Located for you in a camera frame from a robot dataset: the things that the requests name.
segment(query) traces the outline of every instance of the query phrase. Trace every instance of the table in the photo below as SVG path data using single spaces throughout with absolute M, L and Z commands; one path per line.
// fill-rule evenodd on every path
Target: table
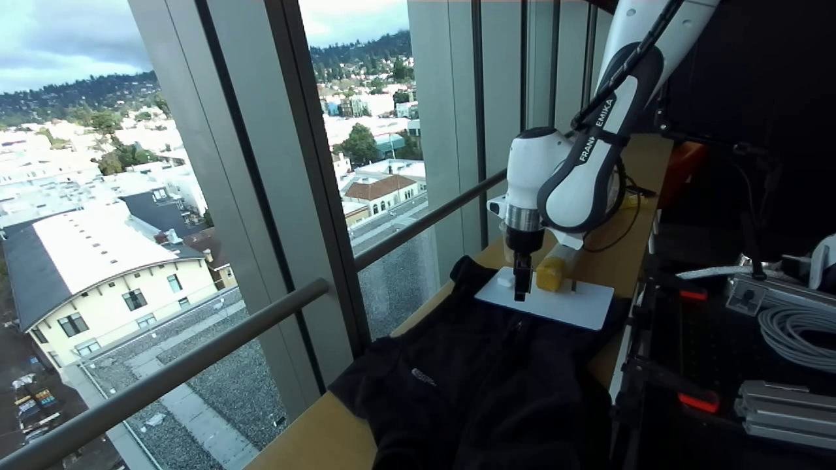
M 625 167 L 631 180 L 642 188 L 660 191 L 670 140 L 657 136 L 631 136 L 625 148 Z M 622 209 L 604 226 L 591 232 L 591 244 L 604 244 L 618 236 L 631 218 L 631 209 Z M 575 266 L 575 277 L 581 282 L 597 282 L 614 286 L 618 296 L 631 296 L 636 289 L 639 266 L 644 257 L 644 243 L 656 225 L 656 197 L 644 197 L 631 221 L 631 230 L 604 253 L 581 253 Z M 504 264 L 504 244 L 490 243 L 486 251 L 473 255 L 483 266 Z M 451 285 L 446 282 L 430 299 L 425 299 L 412 315 L 406 315 L 391 334 L 401 334 L 416 325 L 425 313 L 430 313 L 446 295 Z M 591 360 L 591 372 L 609 383 L 622 334 L 614 336 Z M 375 443 L 365 419 L 354 417 L 332 390 L 319 396 L 303 414 L 298 414 L 281 436 L 277 436 L 247 467 L 252 470 L 369 470 L 372 464 Z

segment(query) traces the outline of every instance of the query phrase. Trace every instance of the black cloth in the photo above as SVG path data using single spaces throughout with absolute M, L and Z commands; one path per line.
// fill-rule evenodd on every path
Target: black cloth
M 523 315 L 473 296 L 490 273 L 461 257 L 439 307 L 332 383 L 369 419 L 375 470 L 606 464 L 609 396 L 585 363 L 625 313 L 597 334 Z

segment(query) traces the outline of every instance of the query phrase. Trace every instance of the cloud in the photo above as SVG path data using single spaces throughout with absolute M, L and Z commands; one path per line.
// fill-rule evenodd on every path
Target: cloud
M 301 0 L 314 46 L 406 28 L 406 0 Z M 3 0 L 0 91 L 152 69 L 127 0 Z

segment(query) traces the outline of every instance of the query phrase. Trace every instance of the hill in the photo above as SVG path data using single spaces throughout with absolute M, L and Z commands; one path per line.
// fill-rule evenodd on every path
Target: hill
M 345 68 L 380 69 L 380 59 L 410 52 L 410 31 L 383 33 L 372 41 L 310 46 L 315 80 L 342 77 Z M 0 93 L 0 122 L 64 119 L 77 108 L 127 108 L 158 98 L 152 69 L 135 75 L 90 75 L 72 84 L 55 84 L 37 91 Z

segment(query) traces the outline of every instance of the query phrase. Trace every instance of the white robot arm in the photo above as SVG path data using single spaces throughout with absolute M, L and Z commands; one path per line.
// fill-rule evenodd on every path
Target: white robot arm
M 604 225 L 625 196 L 622 148 L 657 85 L 702 33 L 719 0 L 618 0 L 595 97 L 571 136 L 554 127 L 519 132 L 510 148 L 506 193 L 487 209 L 504 218 L 514 251 L 514 296 L 531 289 L 531 253 L 542 230 L 568 251 Z

